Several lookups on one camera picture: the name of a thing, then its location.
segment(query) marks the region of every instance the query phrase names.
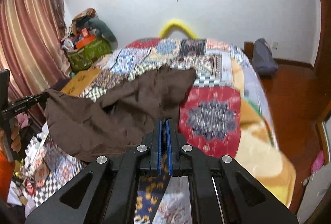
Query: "yellow arch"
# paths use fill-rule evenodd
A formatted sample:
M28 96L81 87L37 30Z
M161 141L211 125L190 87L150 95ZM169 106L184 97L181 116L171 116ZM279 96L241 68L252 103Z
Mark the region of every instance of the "yellow arch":
M167 24L160 31L159 37L167 38L170 29L173 27L181 29L190 39L198 39L198 36L180 20L171 20L167 22Z

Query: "wall socket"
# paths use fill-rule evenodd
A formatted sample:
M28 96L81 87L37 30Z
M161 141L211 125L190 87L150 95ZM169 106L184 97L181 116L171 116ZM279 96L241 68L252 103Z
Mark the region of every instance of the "wall socket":
M277 47L278 47L278 42L272 42L271 48L277 49Z

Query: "gray backpack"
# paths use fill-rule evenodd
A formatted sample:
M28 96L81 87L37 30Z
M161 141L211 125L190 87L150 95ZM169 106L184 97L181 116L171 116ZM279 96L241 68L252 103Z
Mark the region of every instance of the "gray backpack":
M272 57L271 50L264 38L254 43L252 66L260 76L273 76L278 70L278 64Z

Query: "human hand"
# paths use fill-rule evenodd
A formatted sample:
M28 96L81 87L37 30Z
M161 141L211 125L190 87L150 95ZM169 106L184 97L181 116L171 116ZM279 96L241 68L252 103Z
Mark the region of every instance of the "human hand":
M20 136L19 136L19 122L18 120L15 118L14 119L14 127L12 128L12 135L11 135L11 139L13 140L12 144L10 145L10 147L12 148L13 151L19 152L21 149L21 143L20 143ZM6 155L6 151L5 148L3 146L2 143L2 137L5 135L5 132L3 129L0 129L0 151L2 152L2 154L7 157Z

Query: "olive green bag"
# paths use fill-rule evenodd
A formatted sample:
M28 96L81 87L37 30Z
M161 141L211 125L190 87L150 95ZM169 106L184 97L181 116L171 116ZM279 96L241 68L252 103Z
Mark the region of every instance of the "olive green bag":
M112 49L106 40L98 38L90 44L82 47L74 52L68 52L67 57L70 62L71 69L77 73L86 70L101 56L110 54Z

